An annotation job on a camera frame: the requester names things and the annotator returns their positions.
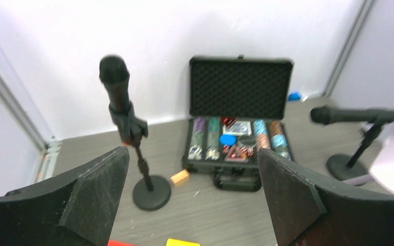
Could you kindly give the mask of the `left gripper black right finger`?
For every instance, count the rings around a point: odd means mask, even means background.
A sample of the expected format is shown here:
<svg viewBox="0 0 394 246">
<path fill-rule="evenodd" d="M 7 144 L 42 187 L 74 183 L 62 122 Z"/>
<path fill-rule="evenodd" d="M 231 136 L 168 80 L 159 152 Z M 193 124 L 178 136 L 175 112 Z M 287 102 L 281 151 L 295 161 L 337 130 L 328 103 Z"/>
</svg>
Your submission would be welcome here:
<svg viewBox="0 0 394 246">
<path fill-rule="evenodd" d="M 330 178 L 270 149 L 258 166 L 278 245 L 394 245 L 394 195 Z"/>
</svg>

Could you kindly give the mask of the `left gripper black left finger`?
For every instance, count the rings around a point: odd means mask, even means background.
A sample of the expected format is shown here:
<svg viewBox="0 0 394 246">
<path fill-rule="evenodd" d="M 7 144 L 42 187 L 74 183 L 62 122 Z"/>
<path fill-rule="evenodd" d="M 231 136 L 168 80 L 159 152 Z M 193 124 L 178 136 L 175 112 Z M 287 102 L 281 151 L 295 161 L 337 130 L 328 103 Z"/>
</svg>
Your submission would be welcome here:
<svg viewBox="0 0 394 246">
<path fill-rule="evenodd" d="M 107 245 L 128 167 L 118 147 L 0 196 L 0 245 Z"/>
</svg>

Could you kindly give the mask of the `black microphone plain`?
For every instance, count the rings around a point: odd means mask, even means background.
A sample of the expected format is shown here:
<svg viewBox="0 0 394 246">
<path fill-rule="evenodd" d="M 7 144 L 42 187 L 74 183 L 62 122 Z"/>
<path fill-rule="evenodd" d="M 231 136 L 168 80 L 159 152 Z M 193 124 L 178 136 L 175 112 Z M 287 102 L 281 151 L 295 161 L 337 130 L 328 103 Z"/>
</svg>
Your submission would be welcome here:
<svg viewBox="0 0 394 246">
<path fill-rule="evenodd" d="M 330 106 L 315 107 L 310 111 L 311 121 L 330 125 L 337 122 L 367 122 L 369 124 L 390 124 L 394 122 L 394 110 L 366 109 L 348 110 Z"/>
</svg>

